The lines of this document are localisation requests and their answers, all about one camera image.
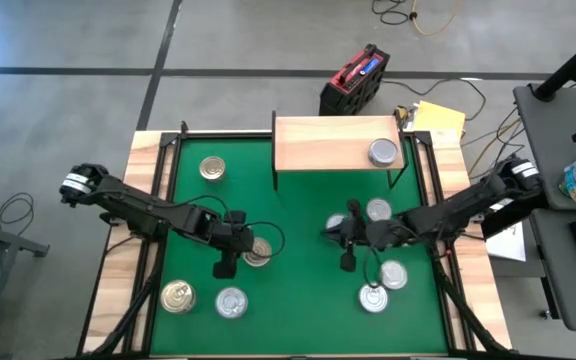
red power tool battery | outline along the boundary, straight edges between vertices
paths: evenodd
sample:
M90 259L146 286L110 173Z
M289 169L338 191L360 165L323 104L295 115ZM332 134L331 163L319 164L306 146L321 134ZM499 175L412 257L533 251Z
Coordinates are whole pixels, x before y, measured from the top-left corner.
M319 115L357 114L379 90L389 59L376 45L366 45L326 83Z

wooden board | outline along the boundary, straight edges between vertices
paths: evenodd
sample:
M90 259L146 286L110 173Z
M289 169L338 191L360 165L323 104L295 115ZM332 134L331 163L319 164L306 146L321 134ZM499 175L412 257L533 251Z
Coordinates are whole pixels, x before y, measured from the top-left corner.
M401 154L388 167L370 162L370 144L379 138L392 140L401 151L394 116L277 117L275 169L281 172L403 168Z
M135 133L124 175L124 181L127 184L150 192L160 135L160 131ZM470 181L456 134L453 131L439 131L433 132L432 135L440 182L444 198L447 198L470 186ZM435 199L427 157L424 156L424 148L420 147L419 149L428 199L433 203ZM171 154L168 154L160 197L164 197L167 188L166 181L168 174L170 174L170 163ZM482 235L481 228L476 225L471 225L467 232L472 235ZM125 228L113 229L109 246L121 241L126 236ZM510 347L510 337L485 243L461 237L455 246L466 292L466 301L493 337L502 345ZM150 253L154 255L154 249L151 249ZM98 290L95 292L92 317L86 333L83 351L92 351L99 346L128 308L138 256L139 240L134 240L115 249L106 257L106 261L102 264ZM137 321L133 347L135 350L141 348L146 305L141 310ZM458 312L452 304L450 304L450 312L458 348L464 348Z

gray floor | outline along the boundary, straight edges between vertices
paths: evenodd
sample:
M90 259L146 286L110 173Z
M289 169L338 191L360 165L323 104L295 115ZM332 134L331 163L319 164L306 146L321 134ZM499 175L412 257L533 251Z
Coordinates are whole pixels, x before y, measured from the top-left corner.
M0 0L0 66L152 68L172 0ZM408 11L410 4L403 7ZM450 1L419 1L432 29ZM576 1L463 0L437 37L411 24L386 26L370 1L185 0L166 68L333 70L373 42L392 55L388 70L550 72L576 51ZM36 199L27 236L51 244L42 260L22 254L0 304L0 354L18 359L72 355L108 231L98 209L69 209L57 189L69 167L105 164L120 175L149 77L0 75L0 204L17 191ZM164 77L148 129L269 128L270 112L314 115L323 78ZM433 80L400 79L419 90ZM478 81L487 97L464 141L495 129L525 81ZM364 114L389 114L421 98L384 84ZM479 97L463 83L440 85L423 99L473 114ZM472 166L487 141L464 148ZM516 139L526 143L523 136ZM474 170L487 169L496 145ZM521 151L530 157L530 149ZM499 280L515 347L576 357L576 333L542 321L539 283Z

black pole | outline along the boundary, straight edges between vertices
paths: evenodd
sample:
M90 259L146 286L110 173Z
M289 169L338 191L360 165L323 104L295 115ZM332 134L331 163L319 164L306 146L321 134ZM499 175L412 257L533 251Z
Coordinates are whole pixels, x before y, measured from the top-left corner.
M533 91L535 97L541 101L550 101L555 96L557 90L576 76L576 54L566 61L548 80Z

white paper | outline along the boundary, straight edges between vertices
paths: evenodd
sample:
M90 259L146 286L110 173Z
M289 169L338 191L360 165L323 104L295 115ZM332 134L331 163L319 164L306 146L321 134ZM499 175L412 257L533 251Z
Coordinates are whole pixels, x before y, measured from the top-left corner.
M486 240L488 255L505 259L526 261L524 230L521 222Z

